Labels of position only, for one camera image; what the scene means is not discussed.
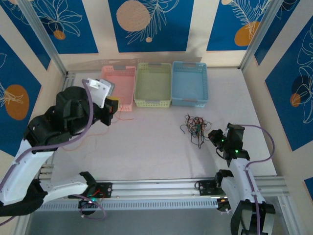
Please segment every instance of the light green basket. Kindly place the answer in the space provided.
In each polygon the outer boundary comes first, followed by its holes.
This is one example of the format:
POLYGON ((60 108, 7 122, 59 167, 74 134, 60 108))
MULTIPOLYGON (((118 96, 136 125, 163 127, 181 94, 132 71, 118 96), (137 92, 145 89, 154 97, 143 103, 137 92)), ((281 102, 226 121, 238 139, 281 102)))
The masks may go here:
POLYGON ((172 100, 172 65, 139 63, 134 100, 138 107, 169 108, 172 100))

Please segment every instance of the white table surface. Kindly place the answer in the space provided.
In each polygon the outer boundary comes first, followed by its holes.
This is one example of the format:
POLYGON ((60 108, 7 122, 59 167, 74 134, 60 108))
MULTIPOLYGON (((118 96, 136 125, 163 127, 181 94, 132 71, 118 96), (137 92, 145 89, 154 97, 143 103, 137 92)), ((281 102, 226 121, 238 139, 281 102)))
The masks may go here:
MULTIPOLYGON (((100 72, 76 74, 74 85, 84 78, 99 78, 100 72)), ((209 141, 198 149, 190 134, 180 130, 186 114, 200 116, 213 123, 212 129, 225 130, 229 122, 259 125, 244 77, 236 68, 208 69, 209 102, 205 108, 179 107, 138 108, 122 112, 120 118, 134 120, 113 123, 110 127, 97 122, 77 150, 59 148, 54 157, 52 180, 72 177, 89 171, 96 180, 145 180, 214 177, 227 169, 226 161, 215 153, 209 141)), ((247 127, 244 149, 251 160, 269 156, 262 131, 247 127)), ((74 149, 81 141, 66 146, 74 149)), ((276 175, 272 161, 251 166, 255 176, 276 175)))

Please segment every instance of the blue plastic basket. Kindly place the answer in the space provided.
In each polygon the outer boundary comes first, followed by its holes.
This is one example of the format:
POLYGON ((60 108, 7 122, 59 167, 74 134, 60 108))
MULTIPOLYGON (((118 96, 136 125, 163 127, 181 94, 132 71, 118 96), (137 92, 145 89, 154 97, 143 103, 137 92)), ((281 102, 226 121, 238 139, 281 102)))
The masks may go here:
POLYGON ((204 107, 208 98, 206 64, 173 62, 172 105, 204 107))

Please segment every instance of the purple cable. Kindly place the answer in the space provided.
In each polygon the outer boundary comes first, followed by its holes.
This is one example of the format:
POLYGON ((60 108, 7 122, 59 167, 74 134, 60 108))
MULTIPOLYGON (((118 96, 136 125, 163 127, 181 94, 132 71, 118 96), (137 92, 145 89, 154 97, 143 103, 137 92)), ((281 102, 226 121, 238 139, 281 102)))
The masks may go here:
POLYGON ((82 206, 81 209, 80 209, 80 214, 81 214, 81 216, 82 216, 83 218, 91 219, 91 220, 103 220, 103 219, 105 219, 105 218, 107 217, 106 211, 105 211, 104 208, 103 208, 102 206, 100 206, 100 204, 98 204, 97 202, 94 202, 94 201, 92 201, 90 198, 87 198, 87 197, 82 196, 82 195, 75 194, 75 195, 73 195, 73 196, 75 196, 75 197, 80 197, 80 198, 82 198, 82 199, 88 200, 88 201, 91 202, 92 204, 95 204, 95 205, 96 205, 98 208, 100 208, 100 209, 102 210, 102 212, 103 212, 103 217, 102 217, 102 218, 91 218, 91 217, 88 217, 88 216, 86 216, 86 215, 83 214, 83 207, 84 207, 84 206, 82 206))
MULTIPOLYGON (((275 142, 274 142, 273 137, 270 135, 270 133, 269 133, 266 129, 264 129, 264 128, 260 127, 260 126, 256 126, 256 125, 240 125, 240 126, 247 126, 247 127, 256 127, 256 128, 259 128, 260 130, 264 131, 264 132, 268 135, 268 137, 269 137, 270 140, 272 141, 272 145, 273 145, 272 153, 270 154, 270 156, 269 156, 268 158, 266 158, 266 159, 264 159, 264 160, 258 160, 258 161, 249 162, 249 163, 246 165, 246 169, 245 169, 246 176, 247 176, 247 178, 248 178, 248 181, 249 181, 249 184, 250 184, 250 186, 251 186, 252 192, 255 192, 255 188, 254 188, 254 186, 253 186, 252 180, 251 180, 250 175, 249 175, 249 170, 248 170, 247 168, 248 168, 251 164, 254 164, 254 163, 263 163, 263 162, 266 162, 266 161, 272 159, 273 156, 274 156, 274 152, 275 152, 275 142)), ((254 195, 253 198, 254 198, 254 201, 255 201, 255 209, 256 209, 257 234, 260 235, 260 234, 261 234, 261 218, 260 218, 260 211, 259 211, 259 202, 258 202, 258 199, 257 199, 257 196, 256 196, 256 195, 254 195)))
MULTIPOLYGON (((83 79, 82 83, 83 83, 84 88, 86 90, 87 97, 88 97, 88 102, 89 102, 89 119, 88 119, 88 122, 87 122, 87 125, 86 125, 86 128, 84 129, 84 131, 78 137, 76 137, 76 138, 74 138, 74 139, 72 139, 70 141, 64 142, 64 143, 58 143, 58 144, 52 144, 52 145, 46 145, 46 146, 36 146, 36 147, 29 148, 29 149, 25 150, 19 157, 16 158, 15 162, 17 164, 31 151, 59 148, 59 147, 62 147, 62 146, 65 146, 65 145, 68 145, 68 144, 71 144, 71 143, 74 143, 74 142, 80 140, 87 133, 87 131, 90 129, 90 127, 92 125, 92 120, 93 120, 93 102, 92 102, 91 93, 90 93, 90 91, 88 89, 88 86, 87 86, 88 80, 83 79)), ((11 167, 9 168, 7 173, 5 174, 3 180, 0 183, 0 192, 3 189, 4 184, 8 180, 9 176, 11 175, 11 173, 13 172, 13 170, 16 167, 17 164, 11 165, 11 167)), ((4 221, 3 223, 0 224, 0 226, 8 223, 13 218, 14 217, 11 217, 8 220, 4 221)))

